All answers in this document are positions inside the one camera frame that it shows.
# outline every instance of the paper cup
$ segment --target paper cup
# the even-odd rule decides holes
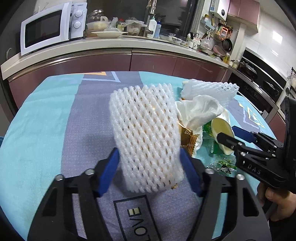
[[[230,155],[234,151],[217,141],[217,135],[220,132],[223,132],[231,137],[234,137],[234,132],[230,126],[230,117],[228,111],[224,108],[221,115],[214,118],[211,122],[212,133],[215,138],[215,141],[219,144],[221,150],[224,152],[225,155]]]

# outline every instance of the white foam fruit net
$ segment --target white foam fruit net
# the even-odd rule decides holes
[[[236,84],[192,79],[183,86],[181,97],[185,100],[192,100],[198,95],[209,95],[217,99],[220,105],[227,107],[238,91],[239,86]]]
[[[109,108],[129,191],[156,192],[183,180],[171,85],[119,89],[111,94]]]

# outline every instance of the human hand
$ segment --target human hand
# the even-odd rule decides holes
[[[278,205],[277,210],[270,217],[273,222],[290,217],[296,209],[296,194],[287,190],[273,190],[267,188],[264,183],[259,183],[257,192],[262,206],[266,198]]]

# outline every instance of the water heater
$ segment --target water heater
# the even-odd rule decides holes
[[[230,0],[212,0],[210,12],[217,18],[226,21]]]

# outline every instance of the microwave window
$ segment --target microwave window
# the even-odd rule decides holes
[[[62,10],[49,13],[25,27],[25,47],[60,35]]]

